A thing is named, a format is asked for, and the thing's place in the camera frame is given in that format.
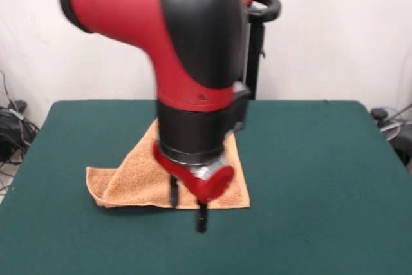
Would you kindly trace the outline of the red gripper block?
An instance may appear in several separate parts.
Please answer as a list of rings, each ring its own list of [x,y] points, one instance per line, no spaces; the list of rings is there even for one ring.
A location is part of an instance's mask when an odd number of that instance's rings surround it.
[[[160,151],[157,142],[153,145],[153,155],[157,163],[170,175],[171,206],[178,206],[178,182],[181,182],[198,200],[196,231],[205,233],[209,210],[207,203],[219,198],[234,179],[234,168],[229,164],[226,152],[224,151],[212,162],[200,166],[184,166],[169,160]]]

